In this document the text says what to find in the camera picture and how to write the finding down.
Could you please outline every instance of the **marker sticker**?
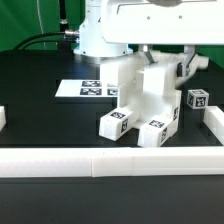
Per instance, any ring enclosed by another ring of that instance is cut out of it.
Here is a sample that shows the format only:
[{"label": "marker sticker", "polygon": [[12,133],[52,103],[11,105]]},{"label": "marker sticker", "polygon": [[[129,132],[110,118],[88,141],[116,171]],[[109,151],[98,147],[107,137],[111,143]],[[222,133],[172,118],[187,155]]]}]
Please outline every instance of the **marker sticker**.
[{"label": "marker sticker", "polygon": [[166,136],[167,136],[167,128],[165,128],[162,132],[161,142],[163,142],[166,139]]},{"label": "marker sticker", "polygon": [[97,80],[85,80],[85,81],[82,81],[82,86],[83,87],[100,87],[101,82]]},{"label": "marker sticker", "polygon": [[204,107],[205,106],[206,97],[197,97],[196,98],[196,107]]},{"label": "marker sticker", "polygon": [[119,112],[114,112],[110,115],[111,117],[115,117],[117,119],[122,119],[123,117],[125,117],[125,114],[119,113]]},{"label": "marker sticker", "polygon": [[88,95],[88,96],[94,96],[94,95],[101,95],[102,89],[99,88],[82,88],[80,91],[80,95]]},{"label": "marker sticker", "polygon": [[193,103],[194,103],[194,97],[193,97],[191,94],[189,94],[188,103],[189,103],[191,106],[193,106]]},{"label": "marker sticker", "polygon": [[107,89],[107,95],[108,96],[117,96],[118,95],[118,89]]},{"label": "marker sticker", "polygon": [[122,126],[121,126],[121,133],[123,133],[124,131],[126,131],[128,128],[128,119],[124,120],[122,122]]},{"label": "marker sticker", "polygon": [[177,107],[175,110],[174,110],[174,114],[173,114],[173,120],[175,121],[178,117],[178,113],[179,113],[179,108]]},{"label": "marker sticker", "polygon": [[149,123],[149,125],[156,127],[156,128],[161,128],[164,125],[164,123],[162,123],[160,121],[153,120]]}]

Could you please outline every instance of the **black cable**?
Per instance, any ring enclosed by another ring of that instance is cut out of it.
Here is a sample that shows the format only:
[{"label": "black cable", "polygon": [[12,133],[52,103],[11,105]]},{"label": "black cable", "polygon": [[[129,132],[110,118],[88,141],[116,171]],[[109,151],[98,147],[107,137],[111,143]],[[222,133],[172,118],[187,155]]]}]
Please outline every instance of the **black cable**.
[{"label": "black cable", "polygon": [[59,0],[59,11],[60,11],[60,31],[65,31],[69,29],[66,17],[65,0]]},{"label": "black cable", "polygon": [[21,43],[16,45],[13,50],[19,50],[19,48],[22,47],[24,44],[27,44],[30,41],[35,40],[35,39],[39,39],[39,38],[43,38],[43,37],[50,37],[50,36],[59,36],[59,35],[64,35],[64,34],[65,34],[64,32],[53,32],[53,33],[44,33],[44,34],[35,35],[35,36],[25,39],[24,41],[22,41]]},{"label": "black cable", "polygon": [[38,40],[38,41],[33,41],[33,42],[30,42],[30,43],[27,43],[21,49],[22,50],[25,50],[27,47],[29,47],[30,45],[33,45],[33,44],[39,44],[39,43],[56,43],[56,42],[57,42],[57,40]]},{"label": "black cable", "polygon": [[[33,45],[33,44],[39,44],[39,43],[57,43],[58,41],[60,40],[38,40],[38,41],[33,41],[33,42],[30,42],[30,43],[27,43],[25,46],[23,46],[21,48],[21,50],[25,50],[27,47],[29,47],[30,45]],[[65,42],[70,42],[70,43],[76,43],[75,40],[64,40]]]}]

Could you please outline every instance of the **cable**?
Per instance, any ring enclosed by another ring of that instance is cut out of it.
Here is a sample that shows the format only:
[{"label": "cable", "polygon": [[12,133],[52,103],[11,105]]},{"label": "cable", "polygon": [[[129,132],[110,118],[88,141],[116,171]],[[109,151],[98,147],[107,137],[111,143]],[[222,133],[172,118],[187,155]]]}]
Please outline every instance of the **cable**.
[{"label": "cable", "polygon": [[44,33],[44,27],[43,27],[43,21],[42,21],[42,16],[41,16],[41,10],[40,10],[40,1],[37,0],[37,13],[38,13],[38,19],[39,19],[39,23],[40,23],[40,29],[41,29],[41,33]]},{"label": "cable", "polygon": [[[21,48],[21,50],[25,50],[27,47],[33,44],[39,44],[39,43],[56,43],[58,40],[39,40],[39,41],[33,41],[30,43],[27,43],[25,46]],[[66,42],[76,43],[74,40],[66,40]]]},{"label": "cable", "polygon": [[60,35],[64,35],[64,34],[65,34],[64,32],[51,32],[51,33],[35,35],[35,36],[29,37],[29,38],[25,39],[24,41],[22,41],[21,43],[17,44],[13,50],[19,50],[24,44],[27,44],[32,40],[36,40],[36,39],[43,38],[43,37],[60,36]]},{"label": "cable", "polygon": [[30,45],[33,45],[33,44],[39,44],[39,43],[56,43],[57,40],[38,40],[38,41],[33,41],[33,42],[30,42],[30,43],[27,43],[25,44],[21,50],[25,50],[27,47],[29,47]]},{"label": "cable", "polygon": [[68,20],[66,18],[66,7],[65,0],[59,0],[59,11],[60,11],[60,31],[69,29]]}]

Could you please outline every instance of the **white structure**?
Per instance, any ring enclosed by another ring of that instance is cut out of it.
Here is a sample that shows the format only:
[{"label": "white structure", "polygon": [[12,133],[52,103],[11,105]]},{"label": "white structure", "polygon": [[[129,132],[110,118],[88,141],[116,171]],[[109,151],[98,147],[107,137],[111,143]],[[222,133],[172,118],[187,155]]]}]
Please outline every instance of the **white structure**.
[{"label": "white structure", "polygon": [[0,178],[224,174],[223,147],[0,149]]},{"label": "white structure", "polygon": [[189,77],[177,78],[177,65],[186,57],[149,51],[102,63],[101,80],[117,85],[120,91],[118,108],[101,118],[99,134],[115,141],[138,128],[142,147],[159,147],[172,137],[178,128],[181,100],[181,91],[175,88],[208,64],[208,58],[196,55]]}]

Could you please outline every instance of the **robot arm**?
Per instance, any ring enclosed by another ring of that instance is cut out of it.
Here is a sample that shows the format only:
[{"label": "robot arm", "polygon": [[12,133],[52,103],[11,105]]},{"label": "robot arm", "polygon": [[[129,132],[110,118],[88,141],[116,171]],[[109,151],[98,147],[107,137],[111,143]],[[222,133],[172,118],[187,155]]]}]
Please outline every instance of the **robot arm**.
[{"label": "robot arm", "polygon": [[107,42],[214,45],[224,43],[223,0],[103,0]]}]

